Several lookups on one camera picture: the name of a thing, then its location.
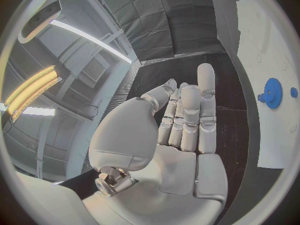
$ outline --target yellow light tube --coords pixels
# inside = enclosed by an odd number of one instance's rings
[[[41,78],[42,76],[50,73],[55,69],[55,65],[47,67],[46,69],[38,72],[33,75],[31,78],[22,83],[4,102],[4,106],[7,107],[25,88],[27,88],[30,84]]]
[[[20,105],[24,103],[24,101],[26,101],[32,94],[57,77],[58,73],[54,70],[40,77],[38,80],[26,87],[8,106],[7,110],[9,114],[13,115],[17,108],[20,107]]]
[[[43,92],[51,88],[53,85],[57,84],[59,82],[59,78],[56,77],[53,80],[46,83],[44,86],[42,86],[40,89],[38,89],[34,94],[32,94],[26,101],[24,101],[21,106],[18,107],[18,109],[15,111],[15,113],[12,115],[11,121],[14,124],[16,120],[20,117],[20,115],[23,113],[23,111],[34,101],[36,100]]]

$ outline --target cable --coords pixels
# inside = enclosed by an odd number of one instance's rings
[[[9,120],[9,123],[10,123],[10,128],[3,134],[3,137],[12,129],[13,127],[13,124],[11,122],[11,120]]]
[[[96,109],[96,114],[95,114],[94,116],[92,116],[92,117],[96,117],[96,116],[97,116],[97,114],[98,114],[98,112],[99,112],[99,111],[98,111],[98,108],[99,108],[99,107],[97,107],[97,106],[95,106],[95,105],[88,104],[88,103],[86,103],[86,102],[84,102],[84,101],[81,101],[79,98],[75,97],[73,94],[71,95],[71,97],[72,97],[73,99],[77,100],[78,102],[84,104],[84,105],[94,107],[94,108]]]

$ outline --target black floor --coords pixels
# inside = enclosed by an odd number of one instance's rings
[[[147,91],[173,78],[177,86],[183,82],[197,84],[197,67],[210,63],[216,76],[217,149],[228,177],[228,199],[219,220],[235,199],[243,180],[248,159],[249,127],[247,106],[238,74],[226,53],[210,53],[166,60],[141,67],[127,99],[140,97]],[[159,125],[165,107],[155,114]]]

